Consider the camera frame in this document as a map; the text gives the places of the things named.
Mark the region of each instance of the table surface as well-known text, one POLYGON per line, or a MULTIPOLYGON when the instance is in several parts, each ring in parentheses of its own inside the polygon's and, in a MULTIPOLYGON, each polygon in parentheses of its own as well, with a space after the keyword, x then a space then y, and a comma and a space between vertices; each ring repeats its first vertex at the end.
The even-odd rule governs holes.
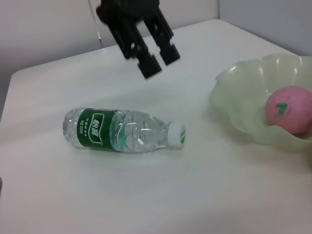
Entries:
POLYGON ((13 75, 0 124, 1 234, 311 233, 309 153, 249 144, 208 104, 236 61, 288 52, 221 20, 177 29, 173 41, 181 60, 149 81, 116 46, 13 75), (61 127, 81 106, 185 123, 186 145, 77 150, 61 127))

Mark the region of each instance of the water bottle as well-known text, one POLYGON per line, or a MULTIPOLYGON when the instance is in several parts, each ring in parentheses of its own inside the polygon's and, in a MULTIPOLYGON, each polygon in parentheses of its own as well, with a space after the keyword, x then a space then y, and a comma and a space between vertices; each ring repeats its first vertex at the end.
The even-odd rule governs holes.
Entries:
POLYGON ((181 148, 185 126, 139 111, 76 108, 65 116, 63 134, 75 147, 146 153, 166 146, 181 148))

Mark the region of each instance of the bottle cap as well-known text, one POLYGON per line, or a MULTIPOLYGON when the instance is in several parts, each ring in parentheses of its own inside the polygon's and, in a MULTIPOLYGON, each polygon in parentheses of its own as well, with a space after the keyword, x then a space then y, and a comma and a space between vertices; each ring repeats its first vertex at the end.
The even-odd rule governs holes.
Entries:
POLYGON ((180 123, 169 123, 168 129, 168 145, 181 148, 185 141, 185 126, 180 123))

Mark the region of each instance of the bowl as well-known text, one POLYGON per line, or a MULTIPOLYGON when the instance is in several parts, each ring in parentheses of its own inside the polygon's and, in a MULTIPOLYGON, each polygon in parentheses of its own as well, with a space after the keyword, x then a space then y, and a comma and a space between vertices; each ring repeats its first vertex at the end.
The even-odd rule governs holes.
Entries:
POLYGON ((256 143, 305 150, 312 146, 312 132, 294 136, 281 127, 270 126, 265 118, 269 96, 288 85, 312 91, 312 57, 272 54, 240 61, 217 76, 210 104, 256 143))

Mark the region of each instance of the pink ball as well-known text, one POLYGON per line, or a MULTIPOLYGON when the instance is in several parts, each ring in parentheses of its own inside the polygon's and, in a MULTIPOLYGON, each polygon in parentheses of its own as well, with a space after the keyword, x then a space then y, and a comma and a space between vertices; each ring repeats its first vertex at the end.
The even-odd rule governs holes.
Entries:
POLYGON ((312 93, 299 86, 286 86, 268 99, 265 115, 271 125, 291 134, 306 133, 312 127, 312 93))

